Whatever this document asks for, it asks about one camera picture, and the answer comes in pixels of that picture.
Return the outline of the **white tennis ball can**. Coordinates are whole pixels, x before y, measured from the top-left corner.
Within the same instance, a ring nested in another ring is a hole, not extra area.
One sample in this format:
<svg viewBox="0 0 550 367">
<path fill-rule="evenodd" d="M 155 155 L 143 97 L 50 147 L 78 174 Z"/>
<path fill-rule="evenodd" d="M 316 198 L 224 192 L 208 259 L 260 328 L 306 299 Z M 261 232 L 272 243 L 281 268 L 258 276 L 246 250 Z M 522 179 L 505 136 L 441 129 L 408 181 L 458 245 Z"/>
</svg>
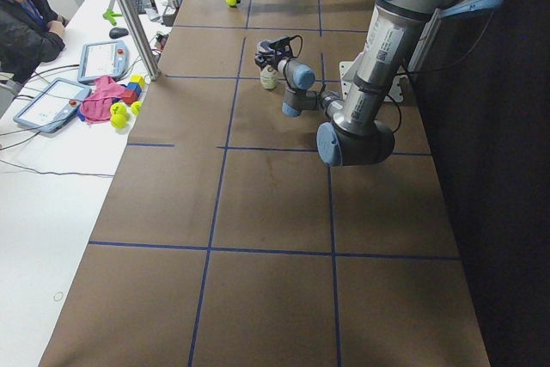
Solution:
<svg viewBox="0 0 550 367">
<path fill-rule="evenodd" d="M 278 72 L 273 66 L 275 51 L 270 47 L 268 40 L 257 44 L 254 62 L 260 68 L 260 84 L 266 90 L 273 90 L 278 85 Z"/>
</svg>

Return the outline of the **spare tennis ball on desk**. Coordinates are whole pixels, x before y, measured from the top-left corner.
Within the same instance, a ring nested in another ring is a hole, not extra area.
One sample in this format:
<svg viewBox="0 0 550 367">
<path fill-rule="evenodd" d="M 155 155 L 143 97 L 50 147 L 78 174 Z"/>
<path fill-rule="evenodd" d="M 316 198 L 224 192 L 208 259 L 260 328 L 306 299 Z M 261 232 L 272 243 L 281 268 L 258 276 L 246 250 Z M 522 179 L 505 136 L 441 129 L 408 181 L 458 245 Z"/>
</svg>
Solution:
<svg viewBox="0 0 550 367">
<path fill-rule="evenodd" d="M 135 115 L 135 116 L 138 116 L 141 112 L 141 107 L 142 107 L 142 102 L 141 101 L 134 101 L 132 104 L 131 104 L 131 112 Z"/>
</svg>

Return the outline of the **yellow toy cube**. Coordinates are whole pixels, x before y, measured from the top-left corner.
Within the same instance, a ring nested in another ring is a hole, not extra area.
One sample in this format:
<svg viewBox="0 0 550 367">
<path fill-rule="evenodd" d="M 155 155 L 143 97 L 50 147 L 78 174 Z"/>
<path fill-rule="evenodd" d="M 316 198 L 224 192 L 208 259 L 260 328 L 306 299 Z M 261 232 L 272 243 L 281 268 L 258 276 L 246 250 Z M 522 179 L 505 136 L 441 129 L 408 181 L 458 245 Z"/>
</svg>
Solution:
<svg viewBox="0 0 550 367">
<path fill-rule="evenodd" d="M 141 75 L 132 75 L 130 81 L 127 84 L 129 89 L 140 88 L 141 91 L 146 90 L 146 81 L 145 78 Z"/>
</svg>

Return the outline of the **black computer mouse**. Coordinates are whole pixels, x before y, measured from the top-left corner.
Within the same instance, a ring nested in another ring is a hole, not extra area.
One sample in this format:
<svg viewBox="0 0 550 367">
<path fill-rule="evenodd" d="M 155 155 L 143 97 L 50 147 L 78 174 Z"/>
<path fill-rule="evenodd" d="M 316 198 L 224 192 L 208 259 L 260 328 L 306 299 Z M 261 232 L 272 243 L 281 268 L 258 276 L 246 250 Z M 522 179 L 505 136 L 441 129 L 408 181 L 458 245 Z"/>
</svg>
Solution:
<svg viewBox="0 0 550 367">
<path fill-rule="evenodd" d="M 116 40 L 116 39 L 125 37 L 128 34 L 129 34 L 129 31 L 126 28 L 114 27 L 110 29 L 108 35 L 110 39 Z"/>
</svg>

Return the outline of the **blue toy cube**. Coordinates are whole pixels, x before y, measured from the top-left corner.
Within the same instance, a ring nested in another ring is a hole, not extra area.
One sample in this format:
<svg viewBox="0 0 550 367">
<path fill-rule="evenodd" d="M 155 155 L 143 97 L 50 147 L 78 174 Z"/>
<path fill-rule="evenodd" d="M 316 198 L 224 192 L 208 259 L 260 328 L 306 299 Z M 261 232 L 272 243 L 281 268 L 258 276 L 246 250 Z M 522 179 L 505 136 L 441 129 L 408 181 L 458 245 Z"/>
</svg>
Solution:
<svg viewBox="0 0 550 367">
<path fill-rule="evenodd" d="M 130 82 L 128 83 L 126 86 L 125 86 L 126 89 L 132 91 L 133 93 L 136 94 L 136 96 L 140 96 L 143 89 L 142 87 L 140 86 L 139 83 L 135 83 L 135 82 Z"/>
</svg>

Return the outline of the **green plastic toy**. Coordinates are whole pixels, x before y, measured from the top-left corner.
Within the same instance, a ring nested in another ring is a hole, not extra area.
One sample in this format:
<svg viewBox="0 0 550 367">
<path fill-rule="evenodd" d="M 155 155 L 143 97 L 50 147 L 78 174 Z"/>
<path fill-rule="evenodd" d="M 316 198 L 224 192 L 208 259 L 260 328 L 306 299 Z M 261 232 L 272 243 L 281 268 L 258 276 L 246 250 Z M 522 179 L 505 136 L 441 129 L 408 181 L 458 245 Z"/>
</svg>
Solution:
<svg viewBox="0 0 550 367">
<path fill-rule="evenodd" d="M 121 17 L 122 15 L 120 13 L 116 13 L 115 11 L 111 9 L 107 9 L 103 14 L 102 17 L 108 21 L 113 27 L 117 26 L 117 19 Z"/>
</svg>

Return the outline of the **red toy cube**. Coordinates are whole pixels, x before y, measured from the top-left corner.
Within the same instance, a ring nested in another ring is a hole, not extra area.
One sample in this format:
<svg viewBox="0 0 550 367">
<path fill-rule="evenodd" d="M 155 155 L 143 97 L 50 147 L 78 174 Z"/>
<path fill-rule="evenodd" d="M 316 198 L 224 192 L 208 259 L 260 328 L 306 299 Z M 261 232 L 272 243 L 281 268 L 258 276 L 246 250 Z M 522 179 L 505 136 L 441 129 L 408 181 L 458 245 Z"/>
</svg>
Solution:
<svg viewBox="0 0 550 367">
<path fill-rule="evenodd" d="M 139 93 L 135 89 L 124 89 L 120 99 L 128 106 L 137 101 Z"/>
</svg>

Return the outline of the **far teach pendant tablet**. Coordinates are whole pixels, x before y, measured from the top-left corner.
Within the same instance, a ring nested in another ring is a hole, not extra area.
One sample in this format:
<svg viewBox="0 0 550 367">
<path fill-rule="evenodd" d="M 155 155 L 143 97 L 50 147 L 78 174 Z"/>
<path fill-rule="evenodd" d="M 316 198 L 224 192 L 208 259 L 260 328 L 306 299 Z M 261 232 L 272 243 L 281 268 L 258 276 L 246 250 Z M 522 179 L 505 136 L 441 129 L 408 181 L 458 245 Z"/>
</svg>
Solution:
<svg viewBox="0 0 550 367">
<path fill-rule="evenodd" d="M 122 40 L 88 43 L 82 46 L 77 81 L 91 84 L 101 76 L 119 80 L 128 68 L 128 49 Z"/>
</svg>

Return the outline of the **teach pendant tablet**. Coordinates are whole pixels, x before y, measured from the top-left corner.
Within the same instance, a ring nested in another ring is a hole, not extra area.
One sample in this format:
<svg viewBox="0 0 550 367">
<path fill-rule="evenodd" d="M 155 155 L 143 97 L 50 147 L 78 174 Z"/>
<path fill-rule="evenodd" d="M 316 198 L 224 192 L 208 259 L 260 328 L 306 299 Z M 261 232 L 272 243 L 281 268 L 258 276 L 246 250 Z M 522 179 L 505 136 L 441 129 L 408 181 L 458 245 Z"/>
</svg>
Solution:
<svg viewBox="0 0 550 367">
<path fill-rule="evenodd" d="M 54 133 L 76 115 L 77 109 L 90 94 L 91 88 L 85 84 L 56 78 L 13 120 L 31 130 Z"/>
<path fill-rule="evenodd" d="M 128 49 L 122 40 L 88 43 L 82 46 L 77 81 L 91 84 L 101 76 L 119 80 L 128 68 Z"/>
</svg>

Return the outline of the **pink cloth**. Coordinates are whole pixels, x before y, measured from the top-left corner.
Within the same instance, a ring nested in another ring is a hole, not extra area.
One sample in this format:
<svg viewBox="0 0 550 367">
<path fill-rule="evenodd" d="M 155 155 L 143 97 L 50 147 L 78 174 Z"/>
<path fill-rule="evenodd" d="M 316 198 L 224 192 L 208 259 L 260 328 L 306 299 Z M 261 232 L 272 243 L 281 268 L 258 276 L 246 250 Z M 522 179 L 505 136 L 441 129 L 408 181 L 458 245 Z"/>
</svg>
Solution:
<svg viewBox="0 0 550 367">
<path fill-rule="evenodd" d="M 125 86 L 116 83 L 110 76 L 96 78 L 95 91 L 78 109 L 79 119 L 89 124 L 109 121 L 112 104 L 115 100 L 120 100 L 124 92 Z"/>
</svg>

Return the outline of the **seated person in dark jacket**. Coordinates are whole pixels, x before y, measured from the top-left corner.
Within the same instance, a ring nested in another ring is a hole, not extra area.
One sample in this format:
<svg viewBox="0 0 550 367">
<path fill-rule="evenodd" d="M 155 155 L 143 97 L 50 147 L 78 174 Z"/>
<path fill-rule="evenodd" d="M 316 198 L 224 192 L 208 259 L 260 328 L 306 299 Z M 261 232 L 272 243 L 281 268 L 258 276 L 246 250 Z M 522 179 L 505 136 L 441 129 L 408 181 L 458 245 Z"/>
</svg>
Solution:
<svg viewBox="0 0 550 367">
<path fill-rule="evenodd" d="M 1 0 L 1 71 L 25 83 L 65 49 L 67 24 L 47 0 Z"/>
</svg>

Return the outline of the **near teach pendant tablet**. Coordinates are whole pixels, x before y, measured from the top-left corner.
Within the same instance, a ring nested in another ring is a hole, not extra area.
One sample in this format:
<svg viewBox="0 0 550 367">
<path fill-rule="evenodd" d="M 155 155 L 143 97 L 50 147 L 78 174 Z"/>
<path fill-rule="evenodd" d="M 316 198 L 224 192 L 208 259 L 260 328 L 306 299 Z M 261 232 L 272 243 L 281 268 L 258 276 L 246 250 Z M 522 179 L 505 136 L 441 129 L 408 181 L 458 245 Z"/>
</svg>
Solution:
<svg viewBox="0 0 550 367">
<path fill-rule="evenodd" d="M 56 78 L 13 120 L 31 130 L 54 133 L 76 115 L 77 109 L 90 94 L 91 88 L 85 84 Z"/>
</svg>

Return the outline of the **rubber band on desk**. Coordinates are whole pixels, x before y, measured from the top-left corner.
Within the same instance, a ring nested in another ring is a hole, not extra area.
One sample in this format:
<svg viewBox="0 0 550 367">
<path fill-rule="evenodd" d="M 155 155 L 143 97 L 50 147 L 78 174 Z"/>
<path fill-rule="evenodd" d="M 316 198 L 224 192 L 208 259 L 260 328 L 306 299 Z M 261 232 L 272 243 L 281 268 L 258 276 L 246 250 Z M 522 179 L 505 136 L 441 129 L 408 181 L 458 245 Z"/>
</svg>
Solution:
<svg viewBox="0 0 550 367">
<path fill-rule="evenodd" d="M 63 298 L 64 298 L 64 293 L 62 291 L 55 293 L 53 296 L 53 300 L 55 302 L 60 302 Z"/>
</svg>

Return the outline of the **aluminium frame post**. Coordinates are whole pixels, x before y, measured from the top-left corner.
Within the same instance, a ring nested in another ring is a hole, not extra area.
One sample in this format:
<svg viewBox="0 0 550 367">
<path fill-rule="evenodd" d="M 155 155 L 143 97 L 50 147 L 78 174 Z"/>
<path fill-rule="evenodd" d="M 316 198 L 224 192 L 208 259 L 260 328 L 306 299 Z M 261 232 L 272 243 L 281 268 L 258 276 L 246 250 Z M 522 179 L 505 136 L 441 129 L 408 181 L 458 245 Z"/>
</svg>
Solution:
<svg viewBox="0 0 550 367">
<path fill-rule="evenodd" d="M 134 41 L 140 58 L 144 63 L 145 69 L 151 81 L 155 81 L 160 70 L 156 58 L 151 50 L 149 38 L 146 36 L 142 22 L 139 19 L 138 13 L 135 10 L 132 0 L 117 0 L 121 8 L 122 14 L 128 25 L 130 35 Z"/>
</svg>

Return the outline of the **white pedestal column with base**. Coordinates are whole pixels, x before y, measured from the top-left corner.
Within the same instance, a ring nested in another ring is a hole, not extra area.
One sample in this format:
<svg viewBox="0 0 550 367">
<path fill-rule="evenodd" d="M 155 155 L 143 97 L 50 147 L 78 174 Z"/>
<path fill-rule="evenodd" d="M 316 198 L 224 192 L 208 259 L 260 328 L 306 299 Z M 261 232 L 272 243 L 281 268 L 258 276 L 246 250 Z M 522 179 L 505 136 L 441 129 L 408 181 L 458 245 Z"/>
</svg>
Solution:
<svg viewBox="0 0 550 367">
<path fill-rule="evenodd" d="M 340 61 L 339 62 L 339 79 L 340 79 L 340 88 L 341 95 L 345 100 L 351 91 L 351 86 L 353 84 L 354 68 L 353 61 Z M 385 102 L 395 101 L 398 104 L 401 104 L 404 101 L 404 95 L 400 88 L 400 80 L 404 75 L 393 76 L 389 83 L 385 84 L 387 93 L 384 97 Z"/>
</svg>

